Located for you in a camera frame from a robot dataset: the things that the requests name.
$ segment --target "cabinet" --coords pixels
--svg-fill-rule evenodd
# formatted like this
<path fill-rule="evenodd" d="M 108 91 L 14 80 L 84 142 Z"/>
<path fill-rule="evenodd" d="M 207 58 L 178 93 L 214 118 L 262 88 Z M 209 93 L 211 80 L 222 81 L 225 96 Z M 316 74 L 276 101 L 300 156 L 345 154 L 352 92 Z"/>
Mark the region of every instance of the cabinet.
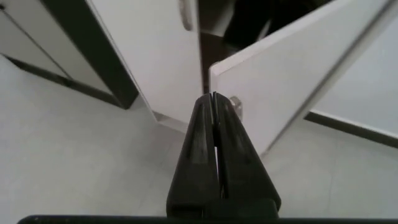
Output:
<path fill-rule="evenodd" d="M 0 53 L 21 69 L 128 109 L 138 92 L 84 1 L 3 0 Z"/>
<path fill-rule="evenodd" d="M 0 54 L 66 77 L 64 72 L 2 12 L 0 12 L 0 30 Z"/>
<path fill-rule="evenodd" d="M 200 36 L 222 35 L 233 3 L 224 1 L 226 7 L 217 10 L 212 4 L 219 3 L 205 9 L 194 0 L 89 2 L 160 123 L 184 130 L 203 80 L 210 80 L 211 91 L 239 99 L 258 153 L 300 114 L 385 6 L 396 7 L 390 1 L 332 1 L 243 50 L 227 52 L 202 73 L 207 58 Z M 206 10 L 219 15 L 210 19 L 213 25 L 199 23 L 199 12 L 202 17 Z"/>

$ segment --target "cabinet door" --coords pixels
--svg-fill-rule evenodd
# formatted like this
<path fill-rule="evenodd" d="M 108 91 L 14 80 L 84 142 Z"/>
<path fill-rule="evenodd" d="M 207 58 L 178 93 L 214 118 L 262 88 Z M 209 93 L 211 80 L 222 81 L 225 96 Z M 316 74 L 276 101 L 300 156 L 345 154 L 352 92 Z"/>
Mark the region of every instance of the cabinet door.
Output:
<path fill-rule="evenodd" d="M 90 0 L 152 111 L 188 123 L 202 94 L 193 0 Z"/>
<path fill-rule="evenodd" d="M 211 89 L 241 102 L 258 153 L 297 119 L 388 3 L 333 1 L 210 68 Z"/>
<path fill-rule="evenodd" d="M 66 77 L 18 26 L 0 11 L 0 54 Z"/>

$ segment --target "white wall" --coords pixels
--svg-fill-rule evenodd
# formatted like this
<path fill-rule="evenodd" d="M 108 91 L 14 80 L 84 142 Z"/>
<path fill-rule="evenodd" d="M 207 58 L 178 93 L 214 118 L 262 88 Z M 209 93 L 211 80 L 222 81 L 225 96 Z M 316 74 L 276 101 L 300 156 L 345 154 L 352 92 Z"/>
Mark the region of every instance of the white wall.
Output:
<path fill-rule="evenodd" d="M 312 112 L 398 138 L 398 18 Z"/>

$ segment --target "white cabinet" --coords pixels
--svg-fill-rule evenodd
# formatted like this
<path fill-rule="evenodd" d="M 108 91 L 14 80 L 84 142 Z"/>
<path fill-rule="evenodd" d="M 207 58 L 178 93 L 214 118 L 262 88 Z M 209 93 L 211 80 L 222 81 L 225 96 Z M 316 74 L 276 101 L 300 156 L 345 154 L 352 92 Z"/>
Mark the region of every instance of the white cabinet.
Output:
<path fill-rule="evenodd" d="M 258 153 L 278 138 L 388 3 L 332 1 L 211 66 L 211 91 L 239 98 Z M 178 4 L 190 11 L 181 12 Z M 91 0 L 91 6 L 155 117 L 164 121 L 165 115 L 173 122 L 164 124 L 176 128 L 178 121 L 183 129 L 205 84 L 197 2 Z M 204 32 L 221 35 L 230 9 L 224 7 L 221 20 Z M 183 26 L 186 18 L 191 30 Z"/>
<path fill-rule="evenodd" d="M 0 12 L 0 30 L 0 54 L 66 76 L 3 12 Z"/>
<path fill-rule="evenodd" d="M 39 0 L 12 0 L 6 4 L 6 12 L 72 79 L 111 94 Z"/>

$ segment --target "white floor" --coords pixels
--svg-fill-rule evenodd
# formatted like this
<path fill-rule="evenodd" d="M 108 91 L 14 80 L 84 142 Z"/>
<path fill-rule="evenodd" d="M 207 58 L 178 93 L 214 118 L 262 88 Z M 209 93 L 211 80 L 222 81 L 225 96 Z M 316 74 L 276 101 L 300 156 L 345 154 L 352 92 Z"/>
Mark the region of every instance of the white floor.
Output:
<path fill-rule="evenodd" d="M 0 222 L 165 215 L 184 135 L 0 58 Z M 282 217 L 398 218 L 398 150 L 302 121 L 262 158 Z"/>

